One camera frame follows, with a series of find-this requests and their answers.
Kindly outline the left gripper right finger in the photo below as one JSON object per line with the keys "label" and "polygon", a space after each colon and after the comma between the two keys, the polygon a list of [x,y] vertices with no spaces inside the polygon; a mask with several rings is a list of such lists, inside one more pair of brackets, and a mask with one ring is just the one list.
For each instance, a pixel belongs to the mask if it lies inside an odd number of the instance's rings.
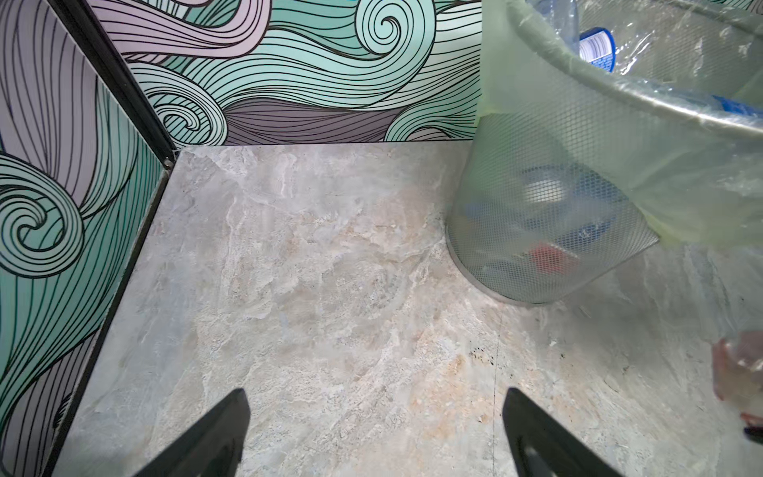
{"label": "left gripper right finger", "polygon": [[508,389],[502,418],[520,477],[621,476],[518,388]]}

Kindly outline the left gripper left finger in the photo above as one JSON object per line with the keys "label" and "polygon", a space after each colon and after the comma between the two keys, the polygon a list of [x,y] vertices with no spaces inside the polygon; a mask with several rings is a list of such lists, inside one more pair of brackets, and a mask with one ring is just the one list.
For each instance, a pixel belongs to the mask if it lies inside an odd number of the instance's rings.
{"label": "left gripper left finger", "polygon": [[135,477],[234,476],[249,424],[246,392],[234,389]]}

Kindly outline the clear bottle blue cap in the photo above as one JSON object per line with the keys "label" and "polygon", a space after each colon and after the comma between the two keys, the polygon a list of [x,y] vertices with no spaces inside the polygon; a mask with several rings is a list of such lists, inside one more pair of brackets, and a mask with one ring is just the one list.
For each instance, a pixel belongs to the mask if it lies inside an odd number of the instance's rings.
{"label": "clear bottle blue cap", "polygon": [[588,64],[612,73],[616,65],[616,43],[611,32],[596,27],[579,37],[579,57]]}

